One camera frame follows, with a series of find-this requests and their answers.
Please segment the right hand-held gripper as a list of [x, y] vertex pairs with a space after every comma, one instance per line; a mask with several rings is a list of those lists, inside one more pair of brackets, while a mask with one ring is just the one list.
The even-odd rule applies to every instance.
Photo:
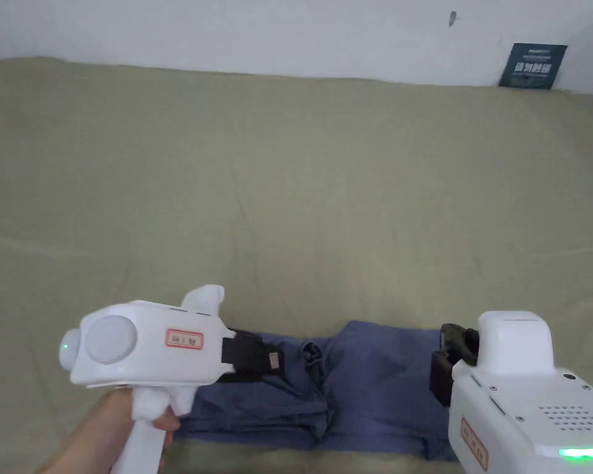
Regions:
[[449, 409], [448, 440], [465, 473], [593, 473], [593, 386], [554, 362], [548, 324], [528, 311], [478, 320], [474, 365], [467, 329], [440, 327], [429, 389]]

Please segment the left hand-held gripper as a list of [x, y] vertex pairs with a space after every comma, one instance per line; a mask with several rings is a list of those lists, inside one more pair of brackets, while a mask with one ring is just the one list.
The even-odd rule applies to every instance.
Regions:
[[134, 426], [112, 473], [156, 473], [165, 433], [153, 423], [167, 409], [188, 414], [199, 387], [234, 372], [235, 383], [280, 375], [280, 347], [247, 331], [237, 332], [234, 365], [223, 361], [224, 340], [236, 336], [219, 318], [224, 296], [222, 286], [206, 285], [180, 307], [115, 304], [83, 317], [62, 338], [58, 356], [71, 383], [132, 389]]

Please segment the person's left hand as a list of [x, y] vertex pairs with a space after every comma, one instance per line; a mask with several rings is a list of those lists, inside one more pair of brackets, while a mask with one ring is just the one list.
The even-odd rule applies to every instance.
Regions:
[[135, 426], [132, 406], [130, 389], [114, 389], [93, 406], [77, 429], [75, 473], [111, 471]]

